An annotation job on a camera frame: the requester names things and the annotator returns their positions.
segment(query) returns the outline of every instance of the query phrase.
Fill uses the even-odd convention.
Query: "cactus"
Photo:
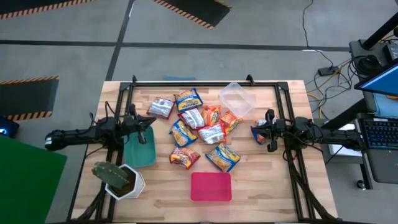
[[[110,162],[96,162],[91,171],[103,182],[116,187],[117,189],[122,189],[129,183],[127,180],[127,174],[118,166]]]

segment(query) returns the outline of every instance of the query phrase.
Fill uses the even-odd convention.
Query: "keyboard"
[[[398,150],[398,119],[365,118],[362,125],[368,148]]]

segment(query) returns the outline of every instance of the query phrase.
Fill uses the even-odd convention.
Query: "computer monitor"
[[[398,60],[395,59],[389,65],[382,67],[378,75],[368,77],[354,87],[357,90],[398,96]]]

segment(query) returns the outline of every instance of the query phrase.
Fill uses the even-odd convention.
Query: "green board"
[[[143,135],[147,144],[140,144],[138,132],[130,134],[130,140],[124,136],[124,160],[131,168],[151,166],[156,162],[155,137],[151,126],[147,128]]]
[[[0,136],[0,223],[44,224],[66,161]]]

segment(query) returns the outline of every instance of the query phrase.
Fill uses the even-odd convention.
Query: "pink plastic tray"
[[[194,172],[191,199],[196,202],[227,202],[232,199],[231,175],[221,172]]]

